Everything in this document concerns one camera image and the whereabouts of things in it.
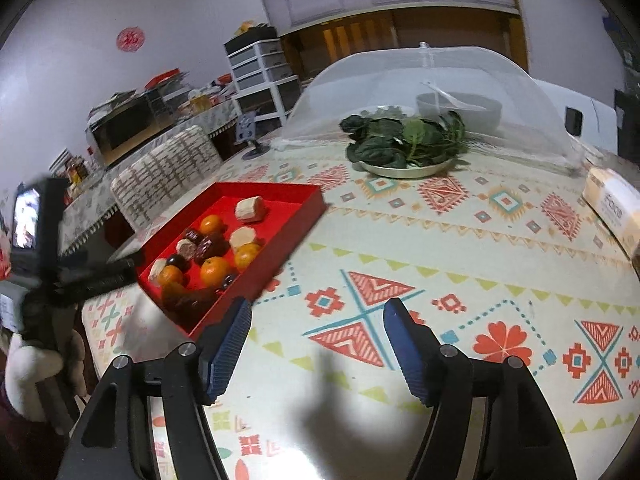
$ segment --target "table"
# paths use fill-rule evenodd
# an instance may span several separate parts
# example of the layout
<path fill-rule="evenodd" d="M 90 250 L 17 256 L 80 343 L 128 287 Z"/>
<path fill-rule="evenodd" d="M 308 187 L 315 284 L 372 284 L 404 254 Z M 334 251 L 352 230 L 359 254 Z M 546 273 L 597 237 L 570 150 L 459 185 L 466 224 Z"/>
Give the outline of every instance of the table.
<path fill-rule="evenodd" d="M 578 478 L 598 478 L 640 413 L 640 283 L 580 198 L 584 178 L 468 153 L 446 176 L 394 181 L 354 170 L 344 146 L 236 156 L 120 251 L 215 180 L 322 186 L 327 212 L 255 301 L 229 388 L 206 408 L 229 477 L 406 477 L 430 411 L 383 329 L 380 309 L 399 296 L 469 357 L 521 357 Z M 98 374 L 185 340 L 137 285 L 87 302 L 82 319 Z M 152 413 L 170 480 L 158 399 Z M 476 432 L 481 419 L 476 405 Z"/>
<path fill-rule="evenodd" d="M 107 171 L 91 189 L 82 193 L 65 209 L 60 230 L 62 253 L 66 255 L 78 250 L 90 235 L 95 233 L 106 220 L 118 211 L 118 205 L 111 193 L 111 182 L 120 172 L 190 126 L 196 124 L 201 126 L 207 135 L 213 138 L 232 126 L 235 118 L 236 111 L 233 102 L 220 103 L 174 126 Z"/>

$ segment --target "white wall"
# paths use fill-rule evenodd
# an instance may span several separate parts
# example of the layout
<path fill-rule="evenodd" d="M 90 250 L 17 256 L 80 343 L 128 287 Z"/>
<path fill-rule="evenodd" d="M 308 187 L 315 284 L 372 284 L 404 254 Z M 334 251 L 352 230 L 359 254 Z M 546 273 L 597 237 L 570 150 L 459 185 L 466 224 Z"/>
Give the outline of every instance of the white wall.
<path fill-rule="evenodd" d="M 0 50 L 0 212 L 64 148 L 86 153 L 89 110 L 114 92 L 175 67 L 198 86 L 228 72 L 223 43 L 249 19 L 266 20 L 261 0 L 35 0 Z M 119 51 L 133 26 L 145 44 Z"/>
<path fill-rule="evenodd" d="M 598 0 L 518 0 L 529 74 L 613 106 L 623 89 L 622 60 L 602 25 Z"/>

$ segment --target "mesh food cover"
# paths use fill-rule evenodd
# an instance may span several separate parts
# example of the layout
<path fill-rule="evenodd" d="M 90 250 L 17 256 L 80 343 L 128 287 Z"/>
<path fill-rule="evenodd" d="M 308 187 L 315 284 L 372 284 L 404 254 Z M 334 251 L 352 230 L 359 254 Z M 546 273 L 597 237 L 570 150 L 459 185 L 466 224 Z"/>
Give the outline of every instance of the mesh food cover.
<path fill-rule="evenodd" d="M 451 109 L 465 121 L 471 150 L 549 169 L 572 170 L 581 162 L 535 81 L 501 54 L 476 46 L 422 44 L 341 59 L 306 88 L 272 146 L 348 140 L 338 124 L 351 114 L 428 117 Z"/>

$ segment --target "leafy green vegetable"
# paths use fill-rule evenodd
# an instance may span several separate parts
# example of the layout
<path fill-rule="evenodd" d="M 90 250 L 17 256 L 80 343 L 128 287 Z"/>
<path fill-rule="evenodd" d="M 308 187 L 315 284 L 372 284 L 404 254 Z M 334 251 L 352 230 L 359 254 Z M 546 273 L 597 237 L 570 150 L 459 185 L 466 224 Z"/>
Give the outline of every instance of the leafy green vegetable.
<path fill-rule="evenodd" d="M 363 128 L 371 119 L 360 117 L 359 115 L 350 115 L 346 119 L 340 121 L 340 129 L 348 134 L 353 134 Z"/>
<path fill-rule="evenodd" d="M 373 113 L 363 110 L 360 112 L 360 115 L 371 119 L 387 118 L 402 120 L 406 117 L 406 115 L 402 113 L 402 108 L 399 106 L 388 106 L 386 108 L 379 106 Z"/>
<path fill-rule="evenodd" d="M 437 121 L 404 115 L 401 121 L 352 115 L 340 127 L 355 141 L 346 150 L 351 162 L 387 168 L 432 166 L 466 151 L 465 124 L 453 111 Z"/>
<path fill-rule="evenodd" d="M 368 125 L 369 135 L 392 139 L 402 134 L 402 123 L 394 119 L 375 119 Z"/>

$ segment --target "tv screen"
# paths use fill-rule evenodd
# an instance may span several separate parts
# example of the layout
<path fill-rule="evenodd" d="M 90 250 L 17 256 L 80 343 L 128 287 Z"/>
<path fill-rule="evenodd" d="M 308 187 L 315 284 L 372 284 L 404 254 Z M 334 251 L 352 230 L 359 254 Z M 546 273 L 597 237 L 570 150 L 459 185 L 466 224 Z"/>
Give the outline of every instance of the tv screen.
<path fill-rule="evenodd" d="M 40 194 L 35 189 L 28 189 L 15 199 L 14 247 L 21 249 L 35 247 L 39 209 Z"/>

